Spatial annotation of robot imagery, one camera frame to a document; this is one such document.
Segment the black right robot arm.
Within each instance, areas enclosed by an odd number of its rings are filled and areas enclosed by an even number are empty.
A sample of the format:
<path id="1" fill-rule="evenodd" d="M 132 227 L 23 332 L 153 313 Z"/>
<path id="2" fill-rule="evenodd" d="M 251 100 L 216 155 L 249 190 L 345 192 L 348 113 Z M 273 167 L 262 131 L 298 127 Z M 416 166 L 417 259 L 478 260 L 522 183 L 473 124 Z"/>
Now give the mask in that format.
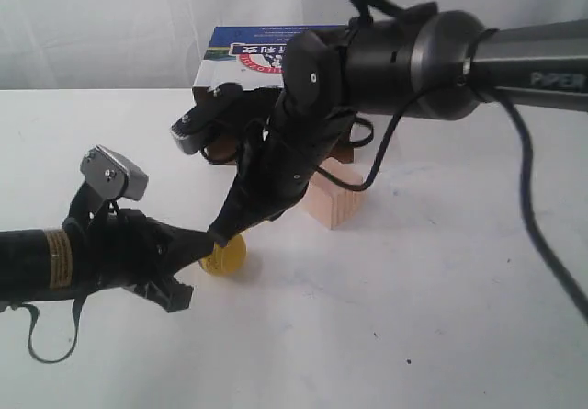
<path id="1" fill-rule="evenodd" d="M 296 205 L 359 113 L 458 120 L 499 97 L 586 110 L 586 22 L 497 29 L 448 11 L 408 25 L 302 32 L 286 47 L 275 105 L 246 129 L 237 175 L 209 232 L 227 244 Z"/>

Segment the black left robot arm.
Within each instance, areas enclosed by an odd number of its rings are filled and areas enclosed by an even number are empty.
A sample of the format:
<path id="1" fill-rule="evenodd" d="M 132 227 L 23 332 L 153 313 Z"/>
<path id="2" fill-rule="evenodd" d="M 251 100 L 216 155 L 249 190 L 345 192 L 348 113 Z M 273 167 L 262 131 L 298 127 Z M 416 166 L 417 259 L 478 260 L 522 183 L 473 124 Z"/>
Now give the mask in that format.
<path id="1" fill-rule="evenodd" d="M 55 229 L 1 234 L 1 302 L 66 301 L 124 289 L 167 312 L 188 308 L 193 287 L 175 277 L 209 256 L 208 233 L 122 209 L 119 196 L 80 186 Z"/>

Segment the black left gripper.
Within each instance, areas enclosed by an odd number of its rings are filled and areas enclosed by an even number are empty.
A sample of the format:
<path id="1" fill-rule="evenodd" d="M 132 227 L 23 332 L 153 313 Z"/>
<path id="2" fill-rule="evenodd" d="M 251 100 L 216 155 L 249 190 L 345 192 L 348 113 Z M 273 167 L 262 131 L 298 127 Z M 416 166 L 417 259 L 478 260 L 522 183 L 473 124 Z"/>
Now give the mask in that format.
<path id="1" fill-rule="evenodd" d="M 174 274 L 209 256 L 215 244 L 206 232 L 122 209 L 86 183 L 75 193 L 62 227 L 73 253 L 73 277 L 62 288 L 64 299 L 123 288 L 168 313 L 188 309 L 192 300 L 192 287 Z"/>

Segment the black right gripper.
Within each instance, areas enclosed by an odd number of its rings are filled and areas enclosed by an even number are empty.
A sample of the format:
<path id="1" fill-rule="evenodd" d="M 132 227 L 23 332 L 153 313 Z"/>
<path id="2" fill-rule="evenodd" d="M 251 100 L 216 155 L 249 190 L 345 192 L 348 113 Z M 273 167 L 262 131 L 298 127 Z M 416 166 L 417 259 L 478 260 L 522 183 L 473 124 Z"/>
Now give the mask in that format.
<path id="1" fill-rule="evenodd" d="M 247 133 L 233 183 L 208 233 L 224 247 L 237 234 L 281 214 L 303 196 L 314 167 L 331 152 L 350 129 L 354 113 L 303 116 L 296 110 L 276 107 L 266 125 L 254 124 Z"/>

